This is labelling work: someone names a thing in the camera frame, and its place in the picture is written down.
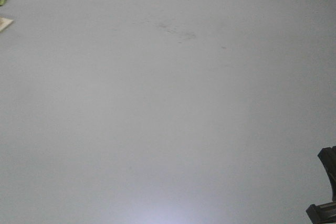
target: black object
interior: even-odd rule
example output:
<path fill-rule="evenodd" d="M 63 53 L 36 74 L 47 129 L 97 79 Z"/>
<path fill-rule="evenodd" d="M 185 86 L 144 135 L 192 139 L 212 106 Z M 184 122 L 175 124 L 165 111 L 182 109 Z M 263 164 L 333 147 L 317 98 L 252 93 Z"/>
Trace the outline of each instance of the black object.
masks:
<path fill-rule="evenodd" d="M 319 206 L 310 205 L 306 212 L 313 224 L 336 223 L 336 146 L 323 148 L 318 157 L 328 174 L 333 202 Z"/>

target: gray surface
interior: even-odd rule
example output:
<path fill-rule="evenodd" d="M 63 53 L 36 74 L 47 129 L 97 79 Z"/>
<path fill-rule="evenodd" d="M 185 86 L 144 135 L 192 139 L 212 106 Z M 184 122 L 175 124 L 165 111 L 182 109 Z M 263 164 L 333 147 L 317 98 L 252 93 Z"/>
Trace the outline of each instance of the gray surface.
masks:
<path fill-rule="evenodd" d="M 0 223 L 310 223 L 335 0 L 8 0 Z"/>

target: beige card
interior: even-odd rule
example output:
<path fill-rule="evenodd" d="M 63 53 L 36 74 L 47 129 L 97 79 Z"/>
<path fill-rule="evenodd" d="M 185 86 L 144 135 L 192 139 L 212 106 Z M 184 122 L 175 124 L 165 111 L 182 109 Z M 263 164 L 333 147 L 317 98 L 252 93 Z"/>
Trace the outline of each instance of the beige card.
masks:
<path fill-rule="evenodd" d="M 7 26 L 9 26 L 11 23 L 13 22 L 12 19 L 8 19 L 8 18 L 2 18 L 0 17 L 0 31 L 2 31 L 3 29 L 5 29 Z"/>

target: black metal bracket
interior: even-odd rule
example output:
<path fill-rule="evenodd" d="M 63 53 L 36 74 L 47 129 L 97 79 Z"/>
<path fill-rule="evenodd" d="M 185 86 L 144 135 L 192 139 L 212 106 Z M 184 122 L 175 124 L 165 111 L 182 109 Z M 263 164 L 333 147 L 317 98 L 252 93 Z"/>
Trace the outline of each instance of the black metal bracket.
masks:
<path fill-rule="evenodd" d="M 313 224 L 336 223 L 336 146 L 323 148 L 318 157 L 328 174 L 333 202 L 319 206 L 310 205 L 306 212 Z"/>

